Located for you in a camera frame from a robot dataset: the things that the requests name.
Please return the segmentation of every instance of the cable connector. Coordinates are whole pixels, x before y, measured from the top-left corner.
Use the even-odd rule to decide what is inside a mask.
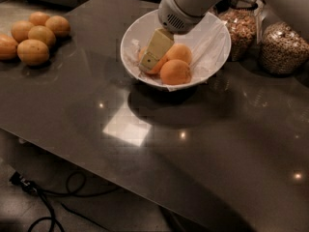
[[[27,181],[18,172],[14,173],[14,175],[10,178],[10,182],[15,186],[21,187],[23,191],[30,195],[38,195],[38,187],[35,182]]]

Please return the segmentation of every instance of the dark table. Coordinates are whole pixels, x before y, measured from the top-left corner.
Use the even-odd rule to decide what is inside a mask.
[[[128,76],[127,27],[157,8],[91,0],[48,67],[0,63],[0,127],[210,231],[309,231],[309,71],[272,77],[255,51],[209,83]]]

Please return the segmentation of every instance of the power cord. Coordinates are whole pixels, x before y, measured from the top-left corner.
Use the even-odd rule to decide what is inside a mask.
[[[82,180],[81,185],[78,188],[76,188],[75,190],[70,190],[69,183],[70,183],[71,178],[75,175],[81,175],[83,177],[83,180]],[[51,206],[51,204],[47,200],[47,195],[57,196],[57,197],[74,196],[74,197],[86,198],[86,197],[95,197],[95,196],[105,195],[105,194],[114,192],[117,189],[119,189],[119,187],[114,187],[110,190],[106,190],[106,191],[98,192],[98,193],[78,194],[78,192],[81,191],[85,187],[86,179],[87,178],[86,178],[85,174],[83,174],[82,172],[73,172],[72,174],[69,175],[69,177],[66,180],[67,192],[56,192],[56,191],[52,191],[52,190],[43,189],[43,188],[39,187],[35,182],[28,181],[23,176],[21,176],[18,172],[15,172],[14,175],[10,178],[10,182],[15,186],[21,187],[22,190],[27,192],[28,194],[38,196],[50,213],[50,217],[41,217],[41,218],[35,220],[31,224],[31,226],[29,227],[28,232],[31,232],[33,230],[33,228],[43,220],[50,220],[51,221],[50,228],[49,228],[48,232],[52,232],[54,230],[55,225],[57,225],[59,227],[61,232],[65,232],[63,226],[61,225],[61,223],[56,218],[56,214],[55,214],[53,207]],[[80,216],[81,218],[87,219],[90,222],[94,223],[95,225],[111,232],[110,229],[107,229],[106,227],[103,227],[100,224],[96,223],[95,221],[89,219],[88,217],[85,217],[85,216],[79,214],[78,212],[71,210],[70,208],[65,206],[63,203],[61,203],[61,205],[66,211],[68,211],[72,214],[75,214],[77,216]]]

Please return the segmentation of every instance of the gray floor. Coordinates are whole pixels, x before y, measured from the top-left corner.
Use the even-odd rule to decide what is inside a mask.
[[[63,15],[67,12],[51,9],[46,5],[31,4],[26,0],[9,0],[0,4],[0,32],[10,35],[12,23],[27,19],[34,11],[42,11],[49,15]],[[66,180],[76,171],[81,171],[87,176],[82,193],[97,193],[114,187],[111,183],[38,147],[20,144],[17,137],[3,130],[0,130],[0,153],[0,232],[27,231],[36,219],[49,215],[38,197],[25,193],[20,187],[9,182],[16,170],[43,188],[56,191],[66,191]],[[77,177],[76,175],[72,179],[71,185],[78,185],[80,179]],[[106,230],[68,213],[61,206],[61,202],[112,231],[171,231],[158,206],[121,188],[98,197],[48,199],[66,231]],[[34,231],[48,231],[49,224],[49,221],[44,221]]]

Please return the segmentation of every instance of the nuts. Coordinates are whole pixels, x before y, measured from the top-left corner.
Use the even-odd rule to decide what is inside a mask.
[[[291,74],[309,59],[309,44],[287,23],[277,22],[265,30],[259,64],[269,73]]]
[[[252,45],[257,34],[253,11],[229,9],[219,18],[227,22],[226,26],[231,35],[231,60],[238,61]]]

